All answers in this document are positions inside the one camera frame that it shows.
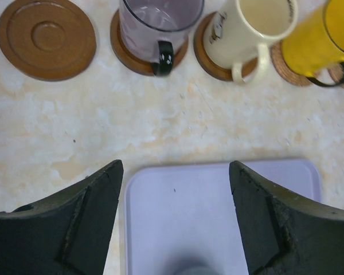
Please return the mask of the woven rattan coaster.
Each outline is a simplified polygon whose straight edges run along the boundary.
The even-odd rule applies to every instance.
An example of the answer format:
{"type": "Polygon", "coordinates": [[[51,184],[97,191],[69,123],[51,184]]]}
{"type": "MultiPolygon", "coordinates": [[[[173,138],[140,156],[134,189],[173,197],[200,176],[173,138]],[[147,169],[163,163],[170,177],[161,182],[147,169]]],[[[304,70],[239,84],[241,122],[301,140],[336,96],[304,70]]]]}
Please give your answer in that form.
{"type": "Polygon", "coordinates": [[[284,57],[282,55],[282,43],[278,42],[274,44],[271,48],[271,60],[272,63],[278,72],[278,74],[286,80],[286,82],[298,86],[298,87],[307,87],[312,84],[315,84],[319,87],[323,88],[333,88],[333,87],[342,87],[344,89],[344,64],[336,64],[330,68],[327,69],[331,79],[333,80],[333,83],[326,84],[326,83],[320,83],[320,80],[318,80],[316,77],[313,78],[313,81],[311,81],[308,77],[302,76],[300,74],[297,74],[293,72],[286,64],[284,57]]]}

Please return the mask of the grey green mug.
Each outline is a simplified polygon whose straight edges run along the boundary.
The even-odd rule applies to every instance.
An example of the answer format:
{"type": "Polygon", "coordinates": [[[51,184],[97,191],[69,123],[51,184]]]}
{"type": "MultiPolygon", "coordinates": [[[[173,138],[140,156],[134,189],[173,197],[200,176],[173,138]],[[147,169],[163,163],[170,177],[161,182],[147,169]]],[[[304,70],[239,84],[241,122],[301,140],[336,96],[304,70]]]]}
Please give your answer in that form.
{"type": "Polygon", "coordinates": [[[202,258],[182,254],[171,258],[160,274],[217,274],[217,272],[202,258]]]}

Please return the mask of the cream mug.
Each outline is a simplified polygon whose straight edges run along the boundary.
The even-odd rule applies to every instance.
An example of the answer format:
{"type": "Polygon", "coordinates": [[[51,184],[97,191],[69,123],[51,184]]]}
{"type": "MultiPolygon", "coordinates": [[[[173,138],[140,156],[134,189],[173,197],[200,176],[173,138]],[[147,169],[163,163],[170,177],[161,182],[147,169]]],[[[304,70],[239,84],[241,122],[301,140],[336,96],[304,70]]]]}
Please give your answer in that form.
{"type": "Polygon", "coordinates": [[[226,1],[204,32],[204,49],[237,85],[256,83],[269,67],[270,47],[294,30],[298,12],[292,0],[226,1]]]}

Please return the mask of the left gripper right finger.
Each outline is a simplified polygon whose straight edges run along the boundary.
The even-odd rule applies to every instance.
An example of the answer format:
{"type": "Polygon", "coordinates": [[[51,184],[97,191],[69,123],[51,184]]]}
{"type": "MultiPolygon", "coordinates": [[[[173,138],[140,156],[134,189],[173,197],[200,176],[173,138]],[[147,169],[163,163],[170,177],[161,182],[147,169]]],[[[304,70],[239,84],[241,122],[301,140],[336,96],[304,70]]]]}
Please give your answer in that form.
{"type": "Polygon", "coordinates": [[[344,274],[344,210],[239,161],[230,163],[229,180],[249,274],[344,274]]]}

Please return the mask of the purple glass cup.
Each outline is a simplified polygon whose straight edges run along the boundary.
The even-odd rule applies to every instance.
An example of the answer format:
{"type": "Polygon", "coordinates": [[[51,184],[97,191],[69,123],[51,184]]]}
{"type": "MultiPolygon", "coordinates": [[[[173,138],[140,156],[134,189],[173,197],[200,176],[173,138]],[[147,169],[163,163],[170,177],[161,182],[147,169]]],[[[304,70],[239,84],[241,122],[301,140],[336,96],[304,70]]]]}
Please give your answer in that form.
{"type": "Polygon", "coordinates": [[[167,76],[203,10],[200,0],[120,1],[122,41],[132,55],[151,64],[153,75],[167,76]]]}

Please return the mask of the yellow mug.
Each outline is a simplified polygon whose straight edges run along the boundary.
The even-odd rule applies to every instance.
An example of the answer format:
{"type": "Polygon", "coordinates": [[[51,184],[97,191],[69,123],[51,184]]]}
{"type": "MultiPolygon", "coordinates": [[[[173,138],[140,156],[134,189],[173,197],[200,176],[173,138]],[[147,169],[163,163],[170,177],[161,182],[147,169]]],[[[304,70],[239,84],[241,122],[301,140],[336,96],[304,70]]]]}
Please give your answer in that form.
{"type": "Polygon", "coordinates": [[[286,65],[320,87],[344,84],[344,75],[333,84],[316,78],[322,69],[335,64],[344,71],[344,0],[326,1],[305,17],[282,41],[286,65]]]}

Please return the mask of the dark wooden coaster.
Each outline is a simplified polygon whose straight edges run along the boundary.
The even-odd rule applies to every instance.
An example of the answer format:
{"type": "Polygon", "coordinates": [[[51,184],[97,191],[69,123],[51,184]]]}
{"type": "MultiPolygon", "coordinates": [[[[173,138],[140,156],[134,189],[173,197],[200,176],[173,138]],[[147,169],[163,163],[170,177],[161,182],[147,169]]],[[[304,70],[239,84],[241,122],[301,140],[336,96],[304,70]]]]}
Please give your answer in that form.
{"type": "Polygon", "coordinates": [[[187,52],[189,44],[189,39],[186,38],[182,46],[174,54],[172,66],[167,64],[161,65],[159,63],[141,60],[140,58],[137,58],[135,55],[133,55],[123,43],[120,30],[119,10],[115,12],[111,20],[110,41],[115,56],[126,68],[144,76],[157,77],[168,76],[172,72],[172,70],[175,69],[181,63],[187,52]]]}
{"type": "Polygon", "coordinates": [[[195,32],[194,52],[205,72],[237,85],[260,81],[268,68],[268,46],[235,8],[202,20],[195,32]]]}
{"type": "Polygon", "coordinates": [[[0,16],[0,49],[22,73],[61,81],[88,68],[96,37],[88,16],[71,1],[14,1],[0,16]]]}

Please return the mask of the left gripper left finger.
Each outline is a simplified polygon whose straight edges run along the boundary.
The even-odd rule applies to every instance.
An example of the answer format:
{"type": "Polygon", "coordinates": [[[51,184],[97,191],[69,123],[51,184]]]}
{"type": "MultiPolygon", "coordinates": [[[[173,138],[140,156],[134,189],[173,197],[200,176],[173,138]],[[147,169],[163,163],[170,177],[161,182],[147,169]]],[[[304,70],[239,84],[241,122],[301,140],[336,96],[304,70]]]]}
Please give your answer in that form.
{"type": "Polygon", "coordinates": [[[0,212],[0,274],[102,274],[123,180],[114,160],[85,179],[0,212]]]}

